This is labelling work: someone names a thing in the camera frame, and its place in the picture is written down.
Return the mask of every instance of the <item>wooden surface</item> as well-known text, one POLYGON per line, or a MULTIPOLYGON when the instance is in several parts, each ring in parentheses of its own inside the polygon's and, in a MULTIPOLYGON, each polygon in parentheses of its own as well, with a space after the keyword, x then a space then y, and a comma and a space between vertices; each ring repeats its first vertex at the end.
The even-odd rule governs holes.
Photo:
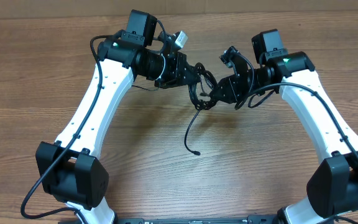
POLYGON ((0 19, 151 14, 358 10, 358 0, 0 0, 0 19))
MULTIPOLYGON (((290 52, 305 51, 344 119, 358 134, 358 11, 160 16, 170 33, 186 31, 183 53, 216 78, 232 74, 219 55, 235 45, 255 61, 250 39, 278 28, 290 52)), ((39 178, 35 151, 53 142, 93 74, 89 40, 125 28, 127 17, 0 20, 0 223, 56 223, 63 213, 24 220, 22 199, 39 178)), ((139 77, 137 85, 152 83, 139 77)), ((130 89, 104 140, 108 204, 120 217, 238 217, 275 213, 306 195, 318 167, 313 145, 278 95, 256 109, 218 103, 195 121, 187 87, 130 89)), ((38 189, 36 214, 63 206, 38 189)), ((358 212, 350 217, 358 221, 358 212)))

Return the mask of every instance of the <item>wooden table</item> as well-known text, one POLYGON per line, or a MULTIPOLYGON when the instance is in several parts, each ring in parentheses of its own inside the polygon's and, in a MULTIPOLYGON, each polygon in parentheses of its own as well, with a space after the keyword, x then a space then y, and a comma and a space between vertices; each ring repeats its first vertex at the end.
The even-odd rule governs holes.
MULTIPOLYGON (((160 16, 167 32, 186 31, 190 64, 216 78, 232 74, 218 58, 235 45, 255 62, 251 37, 277 28, 290 52, 305 51, 334 104, 358 134, 358 11, 160 16)), ((127 17, 0 20, 0 223, 56 223, 20 215, 39 178, 35 151, 67 125, 91 80, 93 36, 125 28, 127 17)), ((136 84, 152 87, 138 77, 136 84)), ((306 195, 318 167, 313 145, 278 95, 256 109, 218 103, 195 113, 187 87, 146 92, 132 88, 104 140, 106 194, 120 217, 239 217, 275 213, 306 195)), ((36 214, 60 208, 39 188, 27 206, 36 214)), ((358 221, 358 212, 349 215, 358 221)))

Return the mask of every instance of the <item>beige wall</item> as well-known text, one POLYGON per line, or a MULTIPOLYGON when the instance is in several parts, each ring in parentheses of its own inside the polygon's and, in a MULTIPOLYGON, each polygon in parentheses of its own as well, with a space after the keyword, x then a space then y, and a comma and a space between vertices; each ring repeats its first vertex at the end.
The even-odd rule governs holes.
POLYGON ((0 0, 0 19, 151 14, 358 10, 358 0, 0 0))

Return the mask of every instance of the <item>white arm segment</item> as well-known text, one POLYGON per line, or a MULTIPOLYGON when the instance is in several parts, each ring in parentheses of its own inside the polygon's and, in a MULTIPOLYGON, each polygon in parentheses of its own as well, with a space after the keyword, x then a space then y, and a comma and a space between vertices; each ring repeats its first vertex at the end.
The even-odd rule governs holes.
MULTIPOLYGON (((346 124, 338 110, 325 93, 316 71, 302 70, 292 73, 291 77, 283 78, 282 82, 296 83, 306 86, 324 99, 334 113, 339 125, 348 136, 350 143, 358 151, 358 135, 346 124)), ((331 153, 338 151, 341 154, 350 153, 350 149, 338 133, 332 119, 321 102, 310 92, 294 86, 281 86, 280 94, 295 111, 303 127, 311 138, 321 163, 325 158, 332 157, 331 153)), ((285 209, 288 224, 316 224, 324 220, 318 216, 310 205, 308 197, 285 209)))
MULTIPOLYGON (((106 135, 112 117, 117 110, 118 104, 134 82, 131 68, 122 67, 122 63, 106 59, 103 62, 100 62, 100 64, 103 73, 104 88, 101 90, 93 111, 81 130, 81 137, 77 139, 70 148, 71 150, 78 152, 81 152, 83 148, 87 148, 90 150, 89 154, 98 159, 101 155, 104 136, 106 135)), ((84 119, 85 114, 92 104, 98 84, 99 71, 98 67, 95 65, 91 84, 86 91, 80 106, 67 127, 55 140, 55 142, 61 141, 62 147, 67 146, 68 142, 72 139, 73 134, 84 119)), ((100 204, 90 211, 84 209, 81 205, 72 202, 67 202, 66 205, 67 207, 75 207, 79 209, 89 224, 112 224, 115 217, 114 212, 109 208, 104 197, 100 204)))

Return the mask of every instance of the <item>robotic arm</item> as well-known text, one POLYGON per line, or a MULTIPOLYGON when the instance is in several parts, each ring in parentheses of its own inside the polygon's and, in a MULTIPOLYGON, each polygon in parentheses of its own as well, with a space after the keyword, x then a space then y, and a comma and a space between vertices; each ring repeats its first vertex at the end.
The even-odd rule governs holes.
POLYGON ((150 14, 132 11, 126 30, 100 38, 105 40, 99 44, 97 54, 91 41, 96 68, 74 117, 54 144, 41 142, 37 149, 35 157, 41 178, 23 201, 21 212, 24 217, 40 218, 71 210, 80 218, 78 223, 148 224, 147 220, 138 218, 117 219, 104 198, 109 176, 99 162, 112 117, 138 75, 163 89, 188 85, 191 101, 198 111, 209 110, 218 101, 236 103, 236 109, 239 109, 250 96, 253 99, 268 90, 272 91, 267 96, 279 93, 300 118, 321 164, 308 182, 308 197, 280 209, 277 215, 149 223, 314 224, 358 210, 358 136, 325 94, 311 60, 303 52, 288 54, 277 30, 263 32, 252 39, 255 57, 260 63, 258 69, 254 69, 234 47, 225 51, 221 60, 234 69, 234 74, 219 83, 202 64, 189 65, 186 55, 179 52, 187 40, 183 31, 167 34, 162 23, 150 14), (157 23, 163 31, 154 38, 157 23), (146 49, 153 40, 163 42, 161 50, 146 49), (197 98, 196 86, 201 82, 201 76, 212 89, 210 94, 203 89, 202 94, 209 96, 209 101, 197 98), (41 183, 46 193, 66 203, 67 208, 40 215, 26 214, 25 205, 41 183))

